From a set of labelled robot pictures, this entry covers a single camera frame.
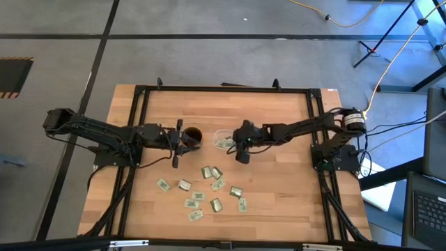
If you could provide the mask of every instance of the folded dollar bill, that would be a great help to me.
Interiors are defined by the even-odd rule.
[[[184,206],[187,208],[198,209],[200,202],[194,201],[193,199],[186,199]]]
[[[242,193],[243,193],[243,189],[237,188],[235,186],[231,187],[231,191],[229,192],[230,195],[238,197],[238,198],[242,197]]]
[[[189,221],[194,221],[194,220],[201,219],[204,215],[203,215],[202,210],[197,210],[197,211],[193,211],[193,212],[189,213],[188,216],[189,216]]]
[[[217,167],[212,168],[210,172],[215,179],[219,179],[223,175],[222,171],[220,171]]]
[[[165,192],[170,189],[170,185],[164,179],[160,178],[157,182],[158,186]]]
[[[210,172],[210,167],[209,166],[201,168],[201,173],[203,174],[204,178],[212,177],[212,173]]]
[[[213,199],[210,202],[210,205],[212,205],[212,209],[214,210],[214,212],[220,212],[223,209],[222,203],[220,202],[220,200],[217,199]]]
[[[246,199],[245,198],[240,198],[238,200],[238,211],[240,213],[246,213],[246,210],[247,210]]]
[[[223,186],[225,185],[226,183],[224,182],[224,179],[223,179],[223,177],[222,178],[219,178],[219,179],[217,179],[214,183],[212,183],[212,185],[210,185],[211,187],[212,187],[212,190],[214,190],[214,191],[217,191],[217,190],[219,190],[220,188],[223,188]]]
[[[180,189],[183,189],[184,191],[189,191],[191,185],[192,184],[190,182],[187,182],[183,179],[181,179],[180,182],[178,183],[178,187]]]
[[[204,201],[206,199],[206,194],[204,192],[192,192],[192,199],[197,201]]]

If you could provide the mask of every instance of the wooden tabletop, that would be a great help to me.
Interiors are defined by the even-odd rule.
[[[336,90],[322,89],[325,111],[340,107]],[[134,85],[116,87],[107,122],[126,126]],[[325,242],[327,234],[321,192],[310,158],[310,135],[296,137],[283,146],[272,147],[251,155],[248,165],[240,164],[235,155],[227,155],[213,145],[213,134],[219,129],[236,129],[243,119],[262,123],[294,123],[308,119],[305,95],[294,93],[234,93],[204,91],[151,91],[146,123],[175,127],[194,126],[203,133],[203,146],[180,157],[178,169],[163,160],[136,172],[125,236],[232,241],[311,241]],[[141,164],[149,163],[168,151],[144,149]],[[201,168],[216,166],[223,172],[226,185],[213,192],[214,178],[204,179]],[[87,232],[110,203],[116,167],[98,172],[91,181],[79,234]],[[371,238],[358,181],[348,172],[337,172],[344,210],[364,236]],[[156,184],[160,178],[172,188],[163,192]],[[178,181],[192,183],[189,192],[177,188]],[[229,194],[231,186],[243,189],[247,212],[238,212],[238,199]],[[206,193],[200,203],[204,218],[190,222],[185,199],[192,191]],[[219,198],[223,210],[214,213],[210,201]],[[118,217],[114,221],[117,230]],[[332,210],[335,236],[339,238],[337,220]]]

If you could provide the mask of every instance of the concrete floor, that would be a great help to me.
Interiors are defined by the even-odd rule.
[[[430,4],[429,0],[417,2],[420,7]],[[339,22],[351,23],[376,2],[311,4],[330,11]],[[342,29],[287,0],[127,0],[120,3],[111,32],[376,35],[387,30],[405,5],[384,3],[370,19]],[[48,0],[45,4],[2,0],[0,33],[102,33],[111,6],[112,0]],[[409,10],[392,34],[410,34],[416,20]],[[444,26],[435,16],[434,20],[436,32],[443,32]],[[402,42],[385,42],[379,53],[392,58]],[[376,41],[366,43],[372,46]],[[96,40],[0,40],[0,56],[36,58],[20,97],[0,100],[0,152],[28,161],[25,168],[0,165],[0,243],[33,238],[63,150],[62,143],[44,136],[41,126],[46,111],[77,108],[97,48]],[[356,41],[113,40],[107,43],[86,115],[104,120],[117,84],[155,84],[157,77],[166,85],[231,82],[252,86],[270,86],[278,78],[285,87],[338,89],[344,107],[364,109],[387,65],[382,59],[369,58],[353,69],[364,54]],[[430,44],[413,42],[390,68],[383,84],[416,84],[439,67]],[[368,113],[367,126],[412,121],[423,116],[425,109],[425,95],[379,93]],[[403,131],[370,138],[369,145]],[[424,132],[418,130],[373,151],[373,161],[389,168],[420,157],[423,142]],[[49,238],[76,235],[92,163],[90,153],[75,150]],[[374,234],[379,241],[395,243],[379,236],[382,232]]]

